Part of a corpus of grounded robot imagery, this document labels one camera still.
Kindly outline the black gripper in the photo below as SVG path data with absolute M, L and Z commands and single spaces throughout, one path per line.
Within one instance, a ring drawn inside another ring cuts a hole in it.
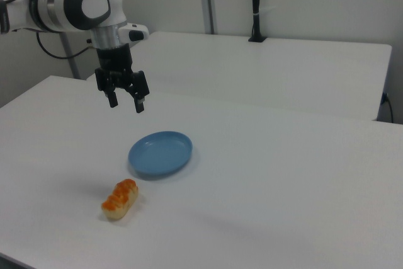
M 106 95 L 111 108 L 118 105 L 115 89 L 126 89 L 134 101 L 137 113 L 144 111 L 149 87 L 143 71 L 133 72 L 130 47 L 97 49 L 100 67 L 95 70 L 98 89 Z

